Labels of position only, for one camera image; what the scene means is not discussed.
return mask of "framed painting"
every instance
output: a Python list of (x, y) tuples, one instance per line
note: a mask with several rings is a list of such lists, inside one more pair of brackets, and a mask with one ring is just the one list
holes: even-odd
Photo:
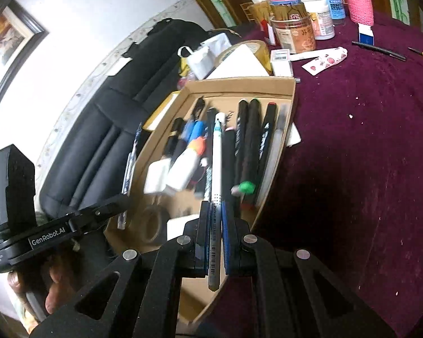
[(0, 101), (28, 56), (47, 35), (15, 0), (0, 15)]

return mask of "green marker cap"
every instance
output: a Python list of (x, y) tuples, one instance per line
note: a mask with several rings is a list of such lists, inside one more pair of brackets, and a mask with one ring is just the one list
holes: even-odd
[(239, 190), (244, 194), (253, 194), (255, 191), (255, 184), (250, 181), (244, 181), (239, 185)]

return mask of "orange cap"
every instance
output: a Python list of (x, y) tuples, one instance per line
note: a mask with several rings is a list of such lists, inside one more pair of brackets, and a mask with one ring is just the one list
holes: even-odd
[(188, 147), (196, 151), (199, 156), (202, 155), (205, 151), (205, 138), (201, 136), (192, 140)]

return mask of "black robotic device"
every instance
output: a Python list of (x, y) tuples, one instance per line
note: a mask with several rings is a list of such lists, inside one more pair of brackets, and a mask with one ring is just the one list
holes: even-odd
[[(0, 192), (5, 192), (5, 197), (0, 193), (0, 207), (6, 208), (6, 212), (0, 209), (0, 237), (3, 238), (0, 239), (0, 272), (16, 268), (37, 271), (38, 264), (56, 245), (80, 236), (126, 209), (128, 198), (117, 195), (102, 204), (35, 227), (36, 222), (33, 223), (30, 217), (32, 212), (34, 215), (30, 207), (32, 202), (24, 199), (32, 199), (34, 195), (33, 178), (29, 176), (32, 167), (27, 161), (22, 162), (23, 167), (19, 167), (19, 160), (15, 164), (14, 159), (24, 160), (16, 151), (13, 146), (0, 151), (8, 159), (0, 158), (0, 177), (4, 169), (8, 174), (8, 182), (1, 179), (0, 183)], [(19, 193), (20, 186), (28, 188)], [(20, 201), (26, 205), (28, 215), (19, 222), (13, 217), (20, 214), (15, 211)], [(396, 336), (310, 252), (305, 249), (276, 250), (268, 241), (252, 235), (247, 222), (236, 219), (226, 202), (223, 202), (223, 209), (226, 274), (251, 277), (256, 301), (255, 336)], [(182, 278), (204, 278), (208, 272), (209, 212), (209, 202), (203, 201), (199, 219), (188, 222), (183, 236), (167, 241), (158, 250), (142, 255), (126, 250), (96, 281), (84, 286), (68, 304), (42, 321), (30, 336), (174, 337)]]

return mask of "purple tablecloth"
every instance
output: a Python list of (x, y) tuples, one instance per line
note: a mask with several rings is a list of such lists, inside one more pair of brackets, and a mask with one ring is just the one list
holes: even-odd
[(404, 337), (423, 315), (423, 57), (407, 49), (423, 51), (423, 34), (380, 14), (373, 32), (407, 61), (351, 45), (347, 18), (317, 44), (346, 60), (316, 76), (293, 63), (302, 142), (284, 152), (255, 233), (308, 247)]

